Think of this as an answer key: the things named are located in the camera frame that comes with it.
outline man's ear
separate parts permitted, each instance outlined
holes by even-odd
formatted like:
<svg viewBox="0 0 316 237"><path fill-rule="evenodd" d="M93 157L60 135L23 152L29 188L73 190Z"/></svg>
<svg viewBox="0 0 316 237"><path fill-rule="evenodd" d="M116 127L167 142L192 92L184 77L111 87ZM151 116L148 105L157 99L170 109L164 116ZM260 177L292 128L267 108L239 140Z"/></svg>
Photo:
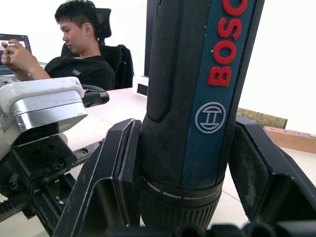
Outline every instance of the man's ear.
<svg viewBox="0 0 316 237"><path fill-rule="evenodd" d="M94 29L91 23L85 23L85 32L88 36L94 35Z"/></svg>

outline desk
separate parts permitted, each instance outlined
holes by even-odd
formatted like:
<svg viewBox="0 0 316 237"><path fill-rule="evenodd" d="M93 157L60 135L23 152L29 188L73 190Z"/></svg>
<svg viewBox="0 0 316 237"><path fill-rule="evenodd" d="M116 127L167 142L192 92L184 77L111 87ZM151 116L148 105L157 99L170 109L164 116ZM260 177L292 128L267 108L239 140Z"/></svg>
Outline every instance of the desk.
<svg viewBox="0 0 316 237"><path fill-rule="evenodd" d="M65 132L72 150L77 150L103 139L113 124L125 119L143 120L146 114L146 98L132 94L131 89L109 91L109 103L88 110L89 116L75 127ZM316 154L284 149L300 165L303 171L316 185ZM76 178L80 167L71 171ZM212 218L211 224L232 223L242 227L248 218L241 206L229 169L223 184L223 192ZM34 217L27 220L22 213L0 223L0 236L3 237L46 237L48 236L39 220Z"/></svg>

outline man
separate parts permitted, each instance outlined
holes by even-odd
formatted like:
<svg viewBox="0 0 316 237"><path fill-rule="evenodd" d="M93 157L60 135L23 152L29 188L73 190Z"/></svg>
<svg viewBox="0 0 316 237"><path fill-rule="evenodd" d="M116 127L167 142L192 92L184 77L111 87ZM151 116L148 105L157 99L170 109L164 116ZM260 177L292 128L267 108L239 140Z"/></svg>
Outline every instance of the man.
<svg viewBox="0 0 316 237"><path fill-rule="evenodd" d="M19 41L12 39L5 48L1 61L19 80L39 80L61 77L77 77L81 84L114 89L114 70L101 56L98 35L98 19L95 5L88 0L70 0L60 5L55 19L64 33L63 41L72 53L79 57L57 57L43 69Z"/></svg>

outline office chair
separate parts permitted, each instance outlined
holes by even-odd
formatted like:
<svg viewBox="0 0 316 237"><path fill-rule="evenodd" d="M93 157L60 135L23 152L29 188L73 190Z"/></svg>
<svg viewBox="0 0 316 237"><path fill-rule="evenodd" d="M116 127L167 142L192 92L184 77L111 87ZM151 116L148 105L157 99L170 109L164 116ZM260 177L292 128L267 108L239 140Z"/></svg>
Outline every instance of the office chair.
<svg viewBox="0 0 316 237"><path fill-rule="evenodd" d="M109 63L113 68L115 74L118 72L119 65L122 58L122 52L119 48L115 46L104 45L104 40L109 38L112 35L111 26L110 26L110 14L111 9L107 8L96 8L98 20L99 20L99 48L103 58ZM77 54L74 54L64 43L61 56L76 57Z"/></svg>

